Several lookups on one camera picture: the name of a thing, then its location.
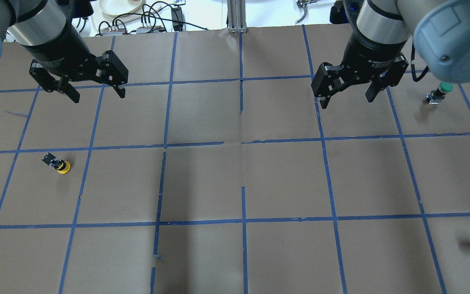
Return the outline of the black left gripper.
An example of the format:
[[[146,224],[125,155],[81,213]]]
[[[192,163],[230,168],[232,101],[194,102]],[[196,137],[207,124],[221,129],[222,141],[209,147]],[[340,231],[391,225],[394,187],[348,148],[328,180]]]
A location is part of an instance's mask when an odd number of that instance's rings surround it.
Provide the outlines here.
[[[74,103],[80,102],[80,93],[71,82],[93,81],[114,88],[125,98],[125,84],[129,71],[112,50],[100,56],[90,52],[82,37],[69,22],[60,32],[38,45],[25,42],[22,46],[33,56],[29,74],[45,91],[58,91]]]

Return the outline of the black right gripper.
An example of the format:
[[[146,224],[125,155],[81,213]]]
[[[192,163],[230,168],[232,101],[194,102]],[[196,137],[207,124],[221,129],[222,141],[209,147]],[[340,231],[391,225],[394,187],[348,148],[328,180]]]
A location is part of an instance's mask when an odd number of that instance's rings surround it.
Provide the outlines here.
[[[339,65],[323,62],[319,65],[311,88],[320,98],[322,109],[329,105],[330,98],[354,85],[369,84],[366,99],[373,102],[388,86],[397,86],[407,67],[407,58],[401,52],[406,41],[397,44],[382,44],[371,41],[358,32],[353,32]]]

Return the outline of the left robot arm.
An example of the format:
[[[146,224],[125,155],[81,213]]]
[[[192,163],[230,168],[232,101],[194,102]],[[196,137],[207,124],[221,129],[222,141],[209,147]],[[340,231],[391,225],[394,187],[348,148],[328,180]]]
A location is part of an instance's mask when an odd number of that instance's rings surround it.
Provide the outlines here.
[[[124,98],[128,69],[111,50],[93,55],[72,25],[74,18],[92,14],[89,0],[0,0],[0,57],[9,32],[33,56],[29,74],[44,91],[78,103],[71,82],[91,80]]]

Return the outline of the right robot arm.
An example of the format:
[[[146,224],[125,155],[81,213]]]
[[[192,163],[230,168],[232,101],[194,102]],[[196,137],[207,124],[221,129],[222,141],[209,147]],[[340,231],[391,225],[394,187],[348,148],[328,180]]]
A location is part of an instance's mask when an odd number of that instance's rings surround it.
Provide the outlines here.
[[[409,38],[412,53],[442,82],[470,82],[470,0],[338,0],[332,12],[349,22],[352,34],[339,65],[321,63],[312,91],[321,108],[350,86],[369,84],[373,102],[397,86],[408,66],[401,52]]]

